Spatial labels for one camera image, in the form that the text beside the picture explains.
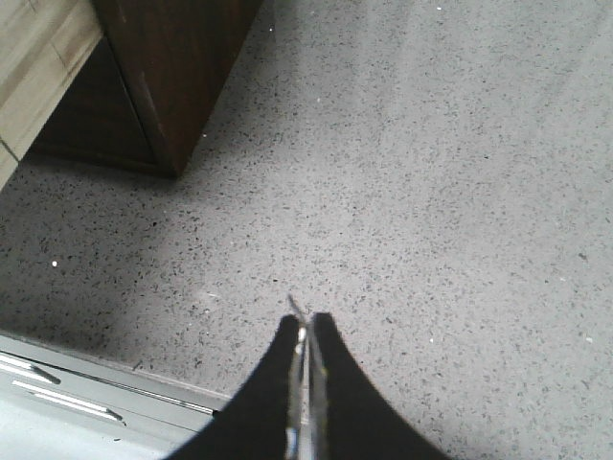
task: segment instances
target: dark wooden cabinet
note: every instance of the dark wooden cabinet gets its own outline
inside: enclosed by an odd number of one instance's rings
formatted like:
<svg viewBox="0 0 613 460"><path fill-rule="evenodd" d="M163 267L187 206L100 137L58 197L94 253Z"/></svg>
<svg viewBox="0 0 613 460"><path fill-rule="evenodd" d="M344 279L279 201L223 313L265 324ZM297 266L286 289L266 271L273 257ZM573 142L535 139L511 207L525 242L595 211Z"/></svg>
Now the dark wooden cabinet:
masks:
<svg viewBox="0 0 613 460"><path fill-rule="evenodd" d="M31 151L177 176L261 0L94 0L104 38Z"/></svg>

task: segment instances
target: black object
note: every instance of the black object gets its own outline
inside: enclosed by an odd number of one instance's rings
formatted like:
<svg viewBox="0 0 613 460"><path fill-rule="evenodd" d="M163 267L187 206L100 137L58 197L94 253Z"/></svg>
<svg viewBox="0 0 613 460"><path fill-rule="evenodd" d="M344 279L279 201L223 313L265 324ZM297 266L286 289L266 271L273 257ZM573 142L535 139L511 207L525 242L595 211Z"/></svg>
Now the black object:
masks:
<svg viewBox="0 0 613 460"><path fill-rule="evenodd" d="M284 460L292 398L290 369L299 336L307 328L308 340L314 342L310 343L311 354L316 352L321 358L309 362L311 391L313 376L325 376L325 391L315 398L311 393L311 403L321 402L325 395L325 404L315 410L323 407L327 412L311 420L311 424L323 421L311 430L326 437L325 442L311 445L313 458L448 460L375 390L327 313L317 313L309 325L304 318L285 316L247 382L209 425L169 459Z"/></svg>

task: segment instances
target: light wood panel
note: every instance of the light wood panel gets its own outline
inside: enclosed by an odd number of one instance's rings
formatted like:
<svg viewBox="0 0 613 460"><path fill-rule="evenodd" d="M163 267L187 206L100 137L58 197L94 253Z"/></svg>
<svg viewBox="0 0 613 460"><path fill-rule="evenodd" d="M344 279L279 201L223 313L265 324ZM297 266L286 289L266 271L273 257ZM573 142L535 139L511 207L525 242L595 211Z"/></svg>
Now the light wood panel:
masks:
<svg viewBox="0 0 613 460"><path fill-rule="evenodd" d="M89 0L0 0L0 137L19 159L102 36Z"/></svg>

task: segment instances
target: drawer handle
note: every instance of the drawer handle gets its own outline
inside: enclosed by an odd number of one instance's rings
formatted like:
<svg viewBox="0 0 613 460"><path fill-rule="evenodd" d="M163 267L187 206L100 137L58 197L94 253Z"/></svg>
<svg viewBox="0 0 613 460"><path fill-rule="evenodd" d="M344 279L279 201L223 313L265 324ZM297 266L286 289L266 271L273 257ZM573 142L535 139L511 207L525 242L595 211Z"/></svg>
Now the drawer handle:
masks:
<svg viewBox="0 0 613 460"><path fill-rule="evenodd" d="M37 398L40 398L41 400L60 404L65 407L70 407L72 409L80 410L81 412L86 412L88 414L103 417L105 419L114 420L115 422L122 422L122 420L124 419L117 412L113 412L107 407L103 407L92 402L80 400L79 398L75 398L73 396L62 395L61 393L58 393L56 391L51 391L46 388L40 388L38 386L30 385L29 383L24 383L18 380L13 380L12 384L15 386L19 386L20 388L24 388L28 391L28 393Z"/></svg>
<svg viewBox="0 0 613 460"><path fill-rule="evenodd" d="M14 357L0 355L0 369L21 377L44 381L45 383L53 383L55 385L61 383L61 380L56 376L43 371L38 366L34 366L20 359L15 359Z"/></svg>

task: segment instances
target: floor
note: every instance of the floor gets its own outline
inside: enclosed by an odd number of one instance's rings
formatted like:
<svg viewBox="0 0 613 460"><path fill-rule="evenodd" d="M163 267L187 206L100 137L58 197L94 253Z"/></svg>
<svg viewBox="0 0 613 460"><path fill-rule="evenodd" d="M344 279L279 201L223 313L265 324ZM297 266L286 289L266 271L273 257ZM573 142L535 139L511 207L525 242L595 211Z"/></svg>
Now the floor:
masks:
<svg viewBox="0 0 613 460"><path fill-rule="evenodd" d="M613 457L613 2L266 0L176 182L30 158L0 329L232 394L292 292L458 459Z"/></svg>

